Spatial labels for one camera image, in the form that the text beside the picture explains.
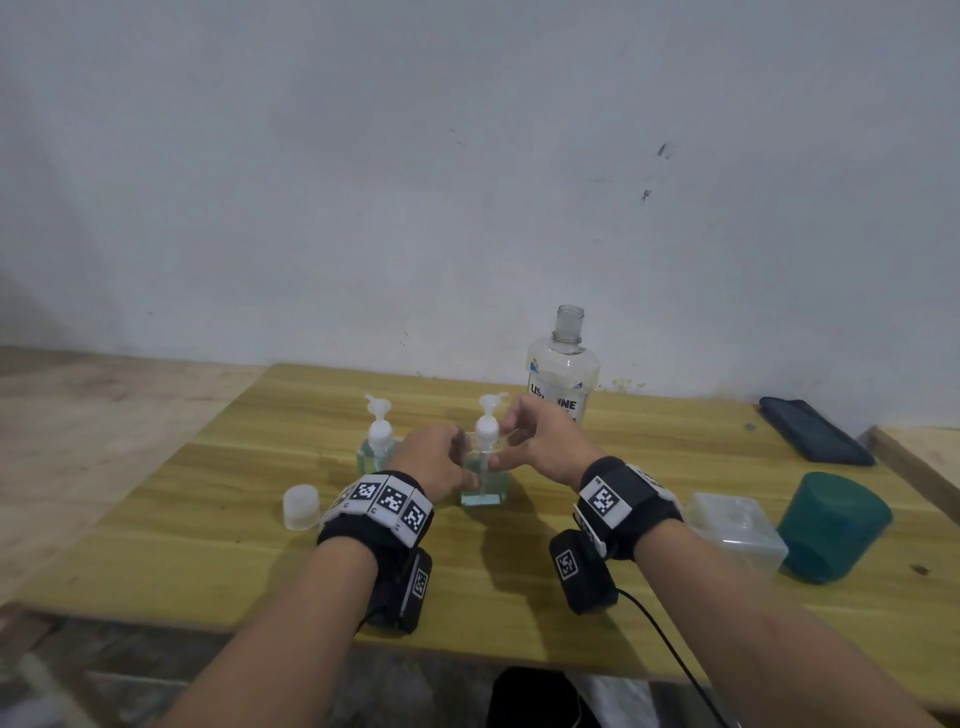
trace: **bottle cap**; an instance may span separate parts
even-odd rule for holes
[[[579,305],[562,305],[557,309],[557,325],[553,328],[553,340],[564,344],[579,344],[580,327],[584,324],[584,309]]]
[[[320,495],[312,485],[295,485],[283,494],[283,525],[305,531],[320,522]]]
[[[367,442],[374,455],[383,457],[394,441],[394,428],[383,419],[390,411],[390,400],[378,400],[373,395],[366,395],[366,398],[370,401],[367,411],[376,417],[367,430]]]
[[[493,416],[493,410],[504,397],[507,397],[506,392],[498,395],[484,395],[480,398],[480,406],[483,407],[485,414],[477,420],[473,434],[481,451],[490,452],[500,438],[500,423]]]

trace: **person's leg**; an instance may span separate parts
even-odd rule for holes
[[[487,728],[600,728],[562,672],[508,667],[493,682]]]

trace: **wrist-mounted device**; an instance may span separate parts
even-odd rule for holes
[[[433,562],[418,546],[433,505],[410,475],[382,471],[351,483],[321,521],[317,544],[347,536],[369,548],[377,577],[366,623],[406,634],[417,629]]]
[[[654,478],[616,457],[602,457],[587,468],[573,509],[572,529],[550,541],[550,555],[566,603],[576,614],[616,603],[606,559],[631,560],[634,546],[667,519],[682,521],[677,499]]]

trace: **clear plastic bottle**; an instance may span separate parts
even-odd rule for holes
[[[559,404],[577,425],[584,423],[587,401],[600,377],[597,355],[581,346],[583,322],[583,308],[562,305],[553,335],[538,339],[527,350],[527,390]]]
[[[367,432],[367,439],[360,444],[357,451],[357,474],[368,475],[383,470],[383,463],[399,442],[394,437],[394,428],[383,418],[390,411],[390,400],[378,400],[373,395],[366,395],[369,404],[367,411],[375,416]]]
[[[490,454],[499,449],[497,445],[500,441],[500,423],[493,416],[493,410],[504,397],[507,397],[506,392],[480,398],[484,415],[477,420],[474,431],[467,434],[470,452],[464,458],[464,467],[480,477],[480,489],[461,491],[461,505],[499,505],[507,497],[510,477],[506,473],[492,473],[487,469]]]

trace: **white pump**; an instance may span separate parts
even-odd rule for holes
[[[501,392],[498,395],[484,395],[480,398],[480,406],[483,407],[485,414],[477,420],[473,434],[481,452],[493,452],[493,446],[500,438],[500,423],[493,416],[493,410],[500,404],[500,400],[507,396],[507,392]]]
[[[373,395],[366,395],[370,404],[367,411],[376,417],[367,430],[367,442],[377,458],[386,457],[390,452],[390,445],[394,443],[394,428],[383,418],[390,411],[390,400],[378,400]]]

